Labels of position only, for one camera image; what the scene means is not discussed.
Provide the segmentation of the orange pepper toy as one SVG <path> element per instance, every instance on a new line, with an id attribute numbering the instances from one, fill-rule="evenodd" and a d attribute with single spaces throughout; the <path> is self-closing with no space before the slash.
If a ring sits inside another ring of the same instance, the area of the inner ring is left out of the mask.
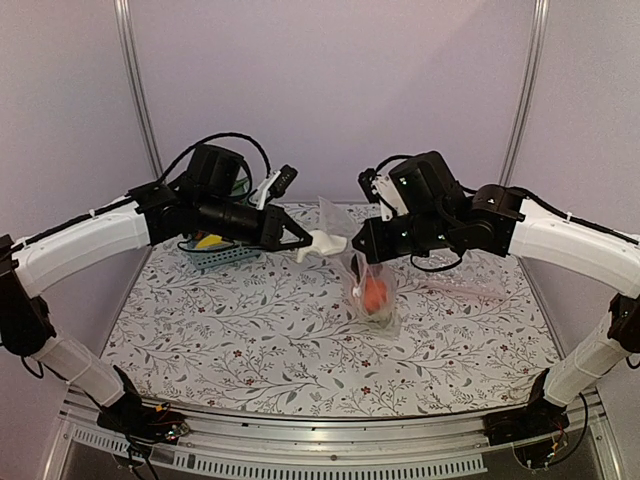
<path id="1" fill-rule="evenodd" d="M 382 310 L 388 303 L 387 284 L 378 278 L 368 277 L 365 280 L 362 302 L 368 314 Z"/>

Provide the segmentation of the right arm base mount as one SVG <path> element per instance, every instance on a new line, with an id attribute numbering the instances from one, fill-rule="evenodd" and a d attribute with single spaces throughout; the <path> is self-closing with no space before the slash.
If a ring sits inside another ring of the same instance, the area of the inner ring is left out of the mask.
<path id="1" fill-rule="evenodd" d="M 515 456 L 528 469 L 549 467 L 556 457 L 559 441 L 552 434 L 564 435 L 569 426 L 565 407 L 558 407 L 543 398 L 544 382 L 549 370 L 534 381 L 527 403 L 523 407 L 485 415 L 483 432 L 491 446 L 523 441 L 547 434 L 545 440 L 517 447 Z"/>

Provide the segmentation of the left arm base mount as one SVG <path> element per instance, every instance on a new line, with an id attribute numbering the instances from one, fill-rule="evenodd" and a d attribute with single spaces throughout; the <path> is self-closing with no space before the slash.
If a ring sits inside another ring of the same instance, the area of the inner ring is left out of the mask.
<path id="1" fill-rule="evenodd" d="M 156 407 L 145 406 L 126 373 L 114 370 L 123 383 L 124 394 L 111 406 L 100 406 L 97 425 L 146 443 L 176 444 L 190 432 L 186 417 L 173 411 L 168 402 Z"/>

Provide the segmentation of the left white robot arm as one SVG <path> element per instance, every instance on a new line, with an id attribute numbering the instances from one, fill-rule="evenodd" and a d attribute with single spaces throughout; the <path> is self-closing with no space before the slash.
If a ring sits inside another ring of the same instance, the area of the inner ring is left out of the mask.
<path id="1" fill-rule="evenodd" d="M 204 140 L 183 152 L 186 170 L 129 190 L 113 202 L 42 233 L 1 239 L 1 341 L 87 393 L 128 434 L 148 426 L 148 412 L 125 396 L 125 382 L 85 345 L 51 325 L 43 294 L 50 287 L 121 253 L 178 236 L 208 233 L 269 252 L 311 244 L 312 237 L 274 201 L 296 179 L 285 165 L 257 188 L 234 194 L 244 158 Z"/>

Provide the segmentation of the dark red apple toy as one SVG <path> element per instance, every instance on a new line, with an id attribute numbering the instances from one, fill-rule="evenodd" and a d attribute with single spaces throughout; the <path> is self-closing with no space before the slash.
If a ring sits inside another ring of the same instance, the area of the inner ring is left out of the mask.
<path id="1" fill-rule="evenodd" d="M 366 269 L 366 261 L 363 260 L 360 255 L 354 254 L 351 257 L 351 260 L 349 263 L 349 269 L 351 273 L 355 276 L 356 281 L 360 282 L 362 278 L 362 274 Z"/>

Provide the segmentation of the white daikon radish toy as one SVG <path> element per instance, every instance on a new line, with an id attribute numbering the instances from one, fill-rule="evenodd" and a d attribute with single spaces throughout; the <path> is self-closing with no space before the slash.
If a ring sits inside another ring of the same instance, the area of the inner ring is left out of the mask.
<path id="1" fill-rule="evenodd" d="M 390 328 L 395 321 L 395 310 L 393 308 L 385 308 L 369 313 L 366 316 L 366 321 L 376 328 Z"/>

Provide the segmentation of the white garlic toy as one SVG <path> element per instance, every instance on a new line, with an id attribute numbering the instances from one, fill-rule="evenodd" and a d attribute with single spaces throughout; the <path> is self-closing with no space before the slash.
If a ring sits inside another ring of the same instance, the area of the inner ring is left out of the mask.
<path id="1" fill-rule="evenodd" d="M 344 236 L 328 234 L 322 230 L 312 230 L 310 235 L 311 244 L 297 250 L 297 263 L 302 263 L 309 254 L 327 257 L 342 253 L 347 247 L 347 238 Z"/>

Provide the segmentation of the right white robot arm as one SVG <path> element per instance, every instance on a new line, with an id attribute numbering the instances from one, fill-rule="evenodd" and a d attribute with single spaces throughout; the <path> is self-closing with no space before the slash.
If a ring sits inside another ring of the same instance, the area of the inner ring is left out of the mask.
<path id="1" fill-rule="evenodd" d="M 358 176 L 381 213 L 367 219 L 353 247 L 371 264 L 426 258 L 448 249 L 539 260 L 616 292 L 606 316 L 560 363 L 535 381 L 517 427 L 537 436 L 619 362 L 639 351 L 639 239 L 575 217 L 521 187 L 464 187 L 437 151 L 393 155 Z"/>

